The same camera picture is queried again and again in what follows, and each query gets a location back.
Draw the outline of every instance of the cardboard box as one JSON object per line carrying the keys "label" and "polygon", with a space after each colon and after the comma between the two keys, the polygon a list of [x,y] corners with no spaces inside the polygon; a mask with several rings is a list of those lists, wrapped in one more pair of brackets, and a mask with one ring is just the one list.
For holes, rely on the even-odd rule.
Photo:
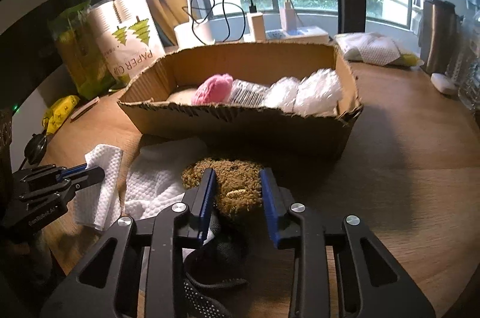
{"label": "cardboard box", "polygon": [[[179,89],[229,73],[270,86],[282,77],[302,79],[335,69],[344,91],[338,116],[285,114],[279,109],[225,104],[191,106],[167,101]],[[329,159],[342,154],[363,105],[350,66],[330,45],[235,43],[185,49],[160,58],[128,86],[119,106],[143,134],[169,139],[199,136],[207,143],[251,141]]]}

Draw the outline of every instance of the brown plush toy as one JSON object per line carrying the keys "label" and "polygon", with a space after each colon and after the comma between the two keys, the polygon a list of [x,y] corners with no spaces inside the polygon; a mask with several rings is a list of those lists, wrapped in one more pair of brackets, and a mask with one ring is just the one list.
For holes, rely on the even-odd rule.
{"label": "brown plush toy", "polygon": [[188,166],[182,173],[183,185],[194,188],[200,184],[205,169],[212,168],[217,174],[215,203],[219,212],[235,218],[262,204],[260,169],[253,161],[204,158]]}

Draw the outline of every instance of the pink yarn ball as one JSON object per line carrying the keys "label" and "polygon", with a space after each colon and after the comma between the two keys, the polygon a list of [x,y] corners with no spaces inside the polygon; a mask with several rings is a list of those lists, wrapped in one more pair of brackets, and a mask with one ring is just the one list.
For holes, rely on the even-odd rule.
{"label": "pink yarn ball", "polygon": [[221,103],[232,90],[233,78],[229,74],[215,74],[201,84],[191,98],[192,105]]}

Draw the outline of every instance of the green tree logo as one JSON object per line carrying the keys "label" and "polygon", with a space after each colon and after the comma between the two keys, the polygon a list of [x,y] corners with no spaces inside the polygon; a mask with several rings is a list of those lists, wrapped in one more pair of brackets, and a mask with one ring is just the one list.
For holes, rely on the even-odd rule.
{"label": "green tree logo", "polygon": [[126,46],[127,43],[127,33],[126,33],[127,27],[118,27],[117,26],[117,31],[115,31],[112,35],[119,41],[121,44]]}
{"label": "green tree logo", "polygon": [[148,41],[150,40],[148,19],[140,20],[137,16],[137,22],[129,27],[129,29],[133,30],[133,33],[137,36],[137,38],[148,46]]}

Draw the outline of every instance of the charger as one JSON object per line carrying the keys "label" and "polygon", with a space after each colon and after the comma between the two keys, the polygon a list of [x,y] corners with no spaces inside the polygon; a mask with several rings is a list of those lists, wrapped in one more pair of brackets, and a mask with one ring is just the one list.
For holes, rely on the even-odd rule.
{"label": "charger", "polygon": [[262,12],[247,13],[247,20],[248,20],[248,27],[250,29],[251,38],[256,42],[265,41],[267,39],[267,35],[265,33],[265,23],[263,21],[263,13]]}
{"label": "charger", "polygon": [[297,29],[297,14],[287,0],[285,0],[285,8],[280,8],[280,24],[284,31]]}

